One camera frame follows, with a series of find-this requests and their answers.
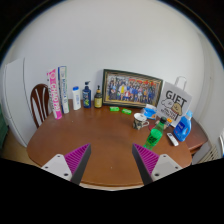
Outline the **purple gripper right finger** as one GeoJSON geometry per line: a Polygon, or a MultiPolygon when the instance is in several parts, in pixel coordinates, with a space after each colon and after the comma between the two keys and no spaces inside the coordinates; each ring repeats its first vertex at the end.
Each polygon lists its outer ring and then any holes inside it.
{"type": "Polygon", "coordinates": [[[167,154],[158,155],[138,144],[132,145],[132,154],[144,185],[182,169],[182,167],[167,154]]]}

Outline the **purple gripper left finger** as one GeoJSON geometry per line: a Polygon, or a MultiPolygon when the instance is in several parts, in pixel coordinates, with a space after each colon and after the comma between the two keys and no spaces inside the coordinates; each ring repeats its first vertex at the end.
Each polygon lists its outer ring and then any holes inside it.
{"type": "Polygon", "coordinates": [[[91,145],[85,144],[66,155],[56,154],[42,169],[79,185],[91,155],[91,145]]]}

